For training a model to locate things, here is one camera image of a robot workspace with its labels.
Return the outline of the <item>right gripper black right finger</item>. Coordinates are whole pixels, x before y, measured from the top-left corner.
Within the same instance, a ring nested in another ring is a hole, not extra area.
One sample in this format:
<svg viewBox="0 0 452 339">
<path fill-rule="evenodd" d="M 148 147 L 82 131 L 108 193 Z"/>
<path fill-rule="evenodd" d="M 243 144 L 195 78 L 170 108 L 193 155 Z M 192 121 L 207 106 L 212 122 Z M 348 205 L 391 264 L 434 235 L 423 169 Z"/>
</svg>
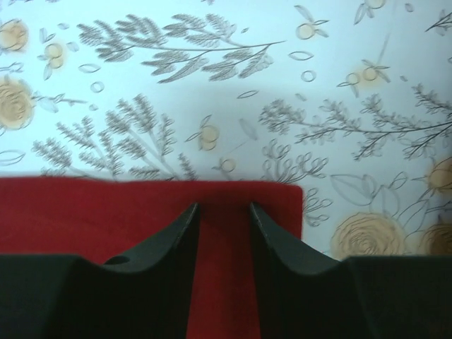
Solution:
<svg viewBox="0 0 452 339">
<path fill-rule="evenodd" d="M 337 261 L 250 206 L 262 338 L 450 338 L 451 258 Z"/>
</svg>

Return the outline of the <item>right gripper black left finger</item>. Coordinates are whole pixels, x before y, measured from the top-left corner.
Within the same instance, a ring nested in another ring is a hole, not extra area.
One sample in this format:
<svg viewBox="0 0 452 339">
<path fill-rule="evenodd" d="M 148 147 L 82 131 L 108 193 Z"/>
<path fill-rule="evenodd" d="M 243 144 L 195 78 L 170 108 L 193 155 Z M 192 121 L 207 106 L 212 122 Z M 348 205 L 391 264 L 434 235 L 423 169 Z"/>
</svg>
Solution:
<svg viewBox="0 0 452 339">
<path fill-rule="evenodd" d="M 2 338 L 185 338 L 200 207 L 98 265 L 73 254 L 1 257 Z"/>
</svg>

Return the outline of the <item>dark red t-shirt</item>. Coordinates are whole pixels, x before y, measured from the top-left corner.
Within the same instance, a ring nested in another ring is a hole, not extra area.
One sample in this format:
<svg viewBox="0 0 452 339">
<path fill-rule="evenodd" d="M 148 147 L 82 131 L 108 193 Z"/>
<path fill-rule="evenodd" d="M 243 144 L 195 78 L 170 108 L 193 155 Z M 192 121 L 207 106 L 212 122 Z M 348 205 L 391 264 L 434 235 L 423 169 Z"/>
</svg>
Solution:
<svg viewBox="0 0 452 339">
<path fill-rule="evenodd" d="M 253 202 L 300 235 L 303 192 L 290 184 L 3 178 L 1 251 L 79 254 L 102 263 L 198 203 L 201 225 L 187 335 L 258 338 L 249 241 Z"/>
</svg>

